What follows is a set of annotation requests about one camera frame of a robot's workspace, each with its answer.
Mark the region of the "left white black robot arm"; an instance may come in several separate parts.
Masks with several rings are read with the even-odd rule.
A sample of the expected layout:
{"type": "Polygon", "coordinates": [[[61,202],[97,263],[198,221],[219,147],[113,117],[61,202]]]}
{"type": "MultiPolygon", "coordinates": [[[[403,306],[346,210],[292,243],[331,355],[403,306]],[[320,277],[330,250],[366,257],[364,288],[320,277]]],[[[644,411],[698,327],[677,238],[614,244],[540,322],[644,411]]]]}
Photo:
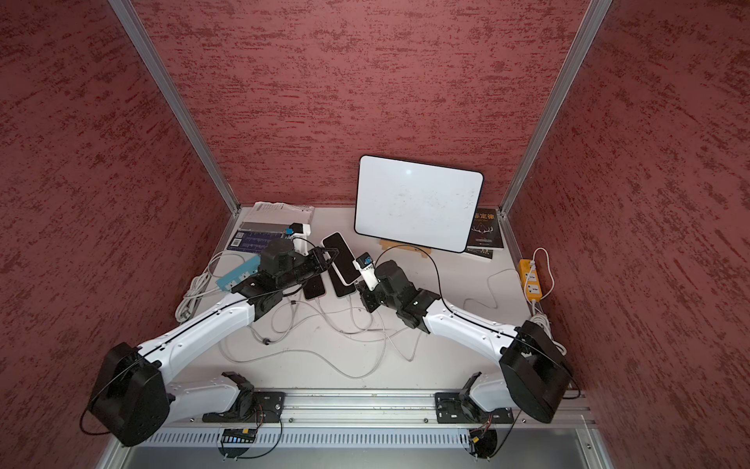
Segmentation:
{"type": "Polygon", "coordinates": [[[301,253],[290,238],[273,240],[258,255],[256,273],[204,314],[139,346],[122,342],[111,348],[84,414],[94,416],[125,447],[140,445],[166,423],[190,417],[209,423],[258,418],[262,408],[255,402],[255,388],[237,372],[203,382],[175,379],[203,353],[273,310],[286,291],[326,272],[338,255],[336,248],[311,245],[301,253]]]}

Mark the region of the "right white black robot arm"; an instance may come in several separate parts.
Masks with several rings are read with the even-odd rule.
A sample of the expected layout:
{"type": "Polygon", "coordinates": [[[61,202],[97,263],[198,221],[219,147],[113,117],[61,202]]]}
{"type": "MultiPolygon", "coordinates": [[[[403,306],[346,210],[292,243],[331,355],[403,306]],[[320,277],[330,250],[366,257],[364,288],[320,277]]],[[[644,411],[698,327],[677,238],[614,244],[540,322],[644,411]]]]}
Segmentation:
{"type": "Polygon", "coordinates": [[[394,261],[376,266],[364,254],[353,261],[361,274],[357,291],[368,312],[388,307],[409,328],[452,340],[499,367],[472,375],[461,395],[470,412],[516,406],[536,421],[551,423],[573,381],[566,357],[542,326],[490,322],[417,288],[394,261]]]}

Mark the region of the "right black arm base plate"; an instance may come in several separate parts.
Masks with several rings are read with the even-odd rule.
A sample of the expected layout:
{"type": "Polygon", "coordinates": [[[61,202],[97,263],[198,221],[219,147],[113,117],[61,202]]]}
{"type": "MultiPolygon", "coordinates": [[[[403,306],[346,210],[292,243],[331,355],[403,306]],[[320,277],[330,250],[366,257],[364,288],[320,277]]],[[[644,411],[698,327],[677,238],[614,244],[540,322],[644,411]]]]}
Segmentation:
{"type": "Polygon", "coordinates": [[[471,387],[482,374],[474,373],[458,392],[437,392],[434,395],[438,424],[510,424],[514,421],[511,408],[487,412],[471,398],[471,387]]]}

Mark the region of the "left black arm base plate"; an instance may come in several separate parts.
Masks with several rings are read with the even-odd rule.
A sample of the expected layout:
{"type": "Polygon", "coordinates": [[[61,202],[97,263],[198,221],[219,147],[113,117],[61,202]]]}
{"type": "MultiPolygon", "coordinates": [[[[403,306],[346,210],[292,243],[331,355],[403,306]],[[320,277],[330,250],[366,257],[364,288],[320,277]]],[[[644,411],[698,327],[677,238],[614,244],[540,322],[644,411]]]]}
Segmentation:
{"type": "Polygon", "coordinates": [[[206,412],[204,423],[279,423],[284,410],[286,394],[281,391],[259,390],[239,373],[222,373],[222,383],[236,391],[236,397],[223,412],[206,412]]]}

